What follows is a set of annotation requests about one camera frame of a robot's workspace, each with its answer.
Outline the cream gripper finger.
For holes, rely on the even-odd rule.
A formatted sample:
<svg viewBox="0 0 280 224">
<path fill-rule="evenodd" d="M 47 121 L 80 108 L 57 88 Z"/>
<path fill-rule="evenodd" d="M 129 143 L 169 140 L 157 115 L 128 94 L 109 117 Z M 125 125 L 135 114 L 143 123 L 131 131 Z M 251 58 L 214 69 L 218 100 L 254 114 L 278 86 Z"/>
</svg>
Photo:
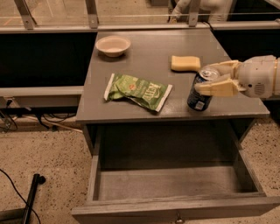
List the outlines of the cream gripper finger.
<svg viewBox="0 0 280 224">
<path fill-rule="evenodd" d="M 222 75 L 216 80 L 197 83 L 194 88 L 201 95 L 218 97 L 234 96 L 246 91 L 246 88 L 238 80 L 233 80 L 229 74 Z"/>
<path fill-rule="evenodd" d="M 231 77 L 235 77 L 237 68 L 242 63 L 239 60 L 228 60 L 220 63 L 210 64 L 210 67 L 213 67 L 219 71 L 221 75 L 229 74 Z"/>
</svg>

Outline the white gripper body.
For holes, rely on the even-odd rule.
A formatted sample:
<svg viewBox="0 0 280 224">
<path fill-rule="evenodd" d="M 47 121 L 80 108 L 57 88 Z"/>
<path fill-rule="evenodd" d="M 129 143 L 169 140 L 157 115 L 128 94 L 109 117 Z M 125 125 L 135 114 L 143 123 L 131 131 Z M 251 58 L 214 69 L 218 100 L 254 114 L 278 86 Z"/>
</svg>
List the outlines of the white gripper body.
<svg viewBox="0 0 280 224">
<path fill-rule="evenodd" d="M 267 99 L 277 95 L 277 57 L 257 56 L 247 59 L 237 69 L 238 81 L 246 88 L 244 95 Z"/>
</svg>

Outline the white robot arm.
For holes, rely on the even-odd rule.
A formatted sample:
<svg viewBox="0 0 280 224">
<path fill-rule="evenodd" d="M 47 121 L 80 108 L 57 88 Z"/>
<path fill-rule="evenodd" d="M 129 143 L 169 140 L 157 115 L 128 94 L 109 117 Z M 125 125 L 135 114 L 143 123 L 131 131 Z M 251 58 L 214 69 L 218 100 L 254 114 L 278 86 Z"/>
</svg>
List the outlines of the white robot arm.
<svg viewBox="0 0 280 224">
<path fill-rule="evenodd" d="M 233 96 L 242 93 L 251 98 L 267 99 L 280 95 L 280 59 L 273 55 L 256 56 L 243 62 L 228 60 L 210 64 L 220 77 L 195 84 L 201 95 Z"/>
</svg>

